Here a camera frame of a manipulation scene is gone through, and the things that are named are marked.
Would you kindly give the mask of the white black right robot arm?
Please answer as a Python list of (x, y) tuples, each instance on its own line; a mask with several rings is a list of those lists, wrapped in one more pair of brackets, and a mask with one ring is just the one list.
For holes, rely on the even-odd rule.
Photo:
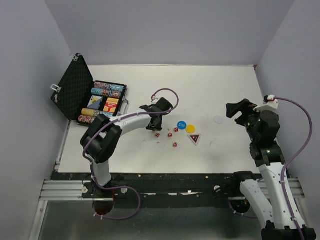
[(276, 110), (279, 98), (267, 95), (263, 105), (256, 105), (248, 99), (226, 104), (227, 118), (241, 113), (235, 122), (245, 127), (251, 140), (250, 155), (265, 183), (268, 196), (261, 191), (258, 180), (252, 172), (235, 172), (230, 191), (243, 195), (261, 225), (264, 240), (315, 240), (316, 232), (306, 225), (295, 203), (290, 189), (287, 167), (282, 149), (276, 141), (280, 130)]

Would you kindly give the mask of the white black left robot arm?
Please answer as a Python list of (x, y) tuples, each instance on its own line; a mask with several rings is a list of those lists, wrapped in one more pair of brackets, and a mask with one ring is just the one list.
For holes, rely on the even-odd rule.
[(175, 107), (165, 98), (151, 105), (140, 106), (136, 111), (117, 117), (98, 115), (90, 124), (80, 140), (82, 156), (89, 161), (91, 186), (87, 187), (93, 195), (107, 197), (114, 188), (109, 159), (114, 154), (120, 137), (138, 129), (162, 130), (163, 116)]

